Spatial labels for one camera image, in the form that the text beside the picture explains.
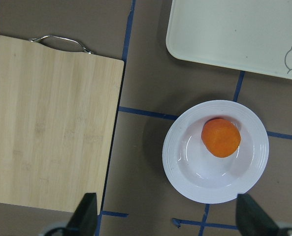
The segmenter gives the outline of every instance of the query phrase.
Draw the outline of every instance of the metal handle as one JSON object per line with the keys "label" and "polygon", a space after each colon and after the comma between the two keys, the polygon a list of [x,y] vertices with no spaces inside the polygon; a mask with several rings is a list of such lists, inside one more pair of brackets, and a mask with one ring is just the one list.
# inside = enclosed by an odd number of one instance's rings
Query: metal handle
{"label": "metal handle", "polygon": [[94,54],[93,52],[89,51],[88,49],[86,49],[81,43],[73,40],[73,39],[70,39],[70,38],[63,38],[63,37],[59,37],[59,36],[55,36],[55,35],[46,35],[46,36],[43,36],[41,38],[31,38],[29,39],[30,42],[35,42],[35,43],[39,43],[40,41],[42,41],[43,39],[45,38],[48,38],[48,37],[53,37],[53,38],[59,38],[59,39],[63,39],[63,40],[67,40],[67,41],[70,41],[70,42],[73,42],[73,43],[76,43],[78,44],[80,47],[82,47],[82,50],[84,53],[88,53],[88,54]]}

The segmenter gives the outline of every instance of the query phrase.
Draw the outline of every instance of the orange fruit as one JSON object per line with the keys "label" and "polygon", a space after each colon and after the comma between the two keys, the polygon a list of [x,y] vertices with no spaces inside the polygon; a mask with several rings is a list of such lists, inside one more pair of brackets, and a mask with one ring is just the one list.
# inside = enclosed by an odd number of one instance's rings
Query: orange fruit
{"label": "orange fruit", "polygon": [[216,157],[230,156],[241,142],[239,130],[230,121],[222,118],[208,121],[201,132],[201,139]]}

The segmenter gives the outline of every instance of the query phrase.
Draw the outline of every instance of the wooden cutting board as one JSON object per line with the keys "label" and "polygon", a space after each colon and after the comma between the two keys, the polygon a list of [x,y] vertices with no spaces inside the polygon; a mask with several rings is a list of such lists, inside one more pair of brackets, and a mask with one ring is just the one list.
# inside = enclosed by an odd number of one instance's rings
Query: wooden cutting board
{"label": "wooden cutting board", "polygon": [[123,67],[0,35],[0,203],[99,213]]}

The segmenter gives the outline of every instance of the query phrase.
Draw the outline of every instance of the round plate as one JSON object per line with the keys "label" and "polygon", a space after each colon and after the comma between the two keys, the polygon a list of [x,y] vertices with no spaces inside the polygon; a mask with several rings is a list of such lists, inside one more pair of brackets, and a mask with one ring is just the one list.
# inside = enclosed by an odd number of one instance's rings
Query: round plate
{"label": "round plate", "polygon": [[[201,140],[212,118],[231,121],[241,135],[234,154],[212,155]],[[198,104],[171,126],[162,150],[163,167],[173,187],[200,203],[223,203],[245,193],[258,181],[268,159],[268,137],[261,120],[245,106],[225,100]]]}

